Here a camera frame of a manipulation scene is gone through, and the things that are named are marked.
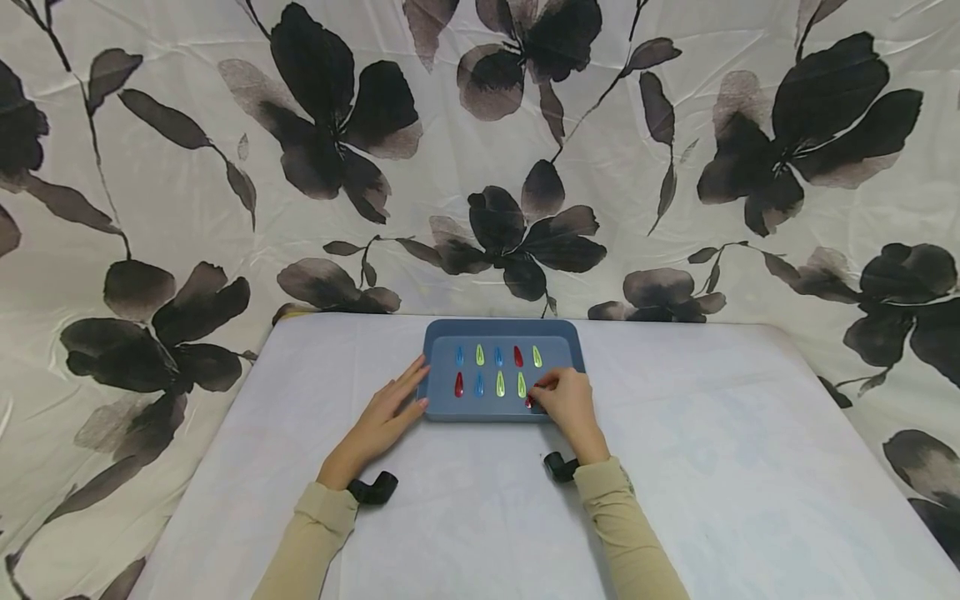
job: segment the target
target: finger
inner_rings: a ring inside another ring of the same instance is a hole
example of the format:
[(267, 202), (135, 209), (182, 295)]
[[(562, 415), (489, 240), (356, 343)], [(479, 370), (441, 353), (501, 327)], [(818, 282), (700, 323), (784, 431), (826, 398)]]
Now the finger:
[(391, 412), (395, 411), (397, 406), (417, 389), (417, 386), (419, 386), (420, 382), (429, 372), (430, 365), (420, 367), (411, 374), (406, 381), (400, 380), (395, 384), (394, 388), (390, 391), (390, 395), (385, 400)]
[(421, 398), (416, 402), (411, 402), (400, 411), (400, 414), (394, 417), (388, 425), (393, 430), (395, 439), (398, 439), (403, 432), (410, 428), (410, 425), (417, 422), (417, 419), (423, 416), (423, 413), (426, 412), (426, 407), (429, 404), (429, 400), (426, 398)]

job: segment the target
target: black flower print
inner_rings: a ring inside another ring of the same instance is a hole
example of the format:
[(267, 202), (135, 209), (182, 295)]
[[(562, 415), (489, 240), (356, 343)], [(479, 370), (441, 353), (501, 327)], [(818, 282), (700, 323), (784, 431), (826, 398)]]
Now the black flower print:
[(701, 202), (746, 197), (747, 227), (766, 236), (803, 205), (795, 170), (814, 185), (853, 189), (890, 168), (924, 95), (899, 89), (879, 96), (889, 81), (873, 36), (841, 39), (787, 71), (773, 104), (771, 138), (761, 129), (767, 108), (756, 75), (728, 74), (713, 109), (716, 156), (697, 183)]
[(720, 292), (694, 297), (693, 277), (679, 269), (634, 271), (623, 279), (623, 296), (629, 304), (603, 302), (587, 312), (594, 321), (656, 321), (706, 323), (727, 305)]
[(421, 260), (439, 263), (450, 275), (502, 269), (514, 296), (539, 300), (546, 295), (542, 266), (585, 273), (607, 255), (606, 248), (587, 239), (600, 227), (593, 209), (576, 205), (561, 212), (564, 196), (556, 169), (540, 160), (523, 184), (522, 210), (510, 192), (488, 185), (467, 198), (473, 236), (453, 219), (435, 216), (430, 218), (435, 259), (409, 245), (404, 248)]
[(386, 223), (390, 184), (356, 151), (392, 159), (417, 151), (423, 128), (400, 67), (365, 67), (354, 98), (353, 53), (296, 3), (271, 31), (270, 49), (293, 99), (249, 62), (224, 60), (219, 69), (240, 107), (280, 143), (286, 179), (315, 199), (343, 189), (360, 216)]
[(859, 292), (843, 280), (845, 266), (834, 251), (818, 249), (799, 269), (772, 254), (765, 258), (770, 273), (798, 293), (856, 302), (864, 312), (866, 316), (847, 329), (843, 342), (865, 363), (883, 371), (865, 378), (860, 394), (884, 382), (886, 373), (903, 358), (907, 337), (917, 358), (960, 387), (960, 298), (951, 296), (957, 269), (953, 256), (943, 248), (884, 246), (880, 256), (864, 267)]
[(525, 74), (534, 84), (561, 82), (590, 62), (590, 44), (603, 19), (596, 0), (476, 0), (477, 14), (491, 31), (509, 38), (468, 51), (457, 68), (460, 104), (483, 121), (516, 112)]
[[(137, 260), (114, 263), (104, 300), (117, 318), (81, 319), (63, 330), (66, 365), (74, 374), (132, 392), (185, 394), (194, 385), (230, 389), (242, 372), (237, 355), (195, 344), (247, 309), (250, 284), (227, 284), (220, 267), (202, 262), (174, 295), (166, 271)], [(145, 326), (150, 320), (150, 327)]]
[(274, 323), (297, 312), (347, 312), (386, 315), (400, 308), (400, 297), (385, 287), (357, 289), (343, 268), (326, 258), (304, 258), (276, 276), (280, 288), (290, 296), (310, 304), (284, 304)]

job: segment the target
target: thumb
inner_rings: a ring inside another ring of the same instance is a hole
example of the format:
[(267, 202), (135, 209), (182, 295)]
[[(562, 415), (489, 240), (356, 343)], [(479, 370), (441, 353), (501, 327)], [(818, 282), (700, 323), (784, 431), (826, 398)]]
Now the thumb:
[(550, 400), (553, 399), (553, 395), (554, 395), (552, 391), (539, 386), (534, 386), (530, 388), (529, 390), (527, 390), (527, 394), (529, 394), (532, 399), (536, 400), (544, 407), (546, 407), (550, 403)]
[(426, 398), (421, 398), (415, 400), (407, 405), (400, 414), (394, 417), (393, 426), (396, 427), (396, 434), (399, 436), (404, 431), (406, 431), (410, 425), (417, 422), (417, 419), (423, 416), (423, 413), (426, 412), (426, 407), (428, 404)]

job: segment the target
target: sleeve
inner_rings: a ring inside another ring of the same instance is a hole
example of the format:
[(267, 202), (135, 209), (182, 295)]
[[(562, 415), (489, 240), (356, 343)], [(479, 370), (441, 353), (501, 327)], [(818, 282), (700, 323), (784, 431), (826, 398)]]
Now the sleeve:
[(326, 569), (353, 531), (357, 501), (310, 483), (251, 600), (317, 600)]
[(636, 502), (630, 478), (611, 457), (573, 479), (610, 565), (619, 600), (689, 600), (684, 584)]

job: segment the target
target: white table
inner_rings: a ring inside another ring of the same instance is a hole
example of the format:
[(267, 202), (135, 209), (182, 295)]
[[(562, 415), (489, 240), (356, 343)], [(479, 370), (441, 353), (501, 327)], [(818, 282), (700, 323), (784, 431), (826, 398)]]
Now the white table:
[[(247, 598), (291, 508), (433, 319), (311, 315), (271, 334), (132, 600)], [(960, 576), (787, 338), (575, 323), (612, 451), (693, 600), (960, 597)], [(419, 424), (379, 463), (322, 598), (592, 600), (612, 591), (552, 425)]]

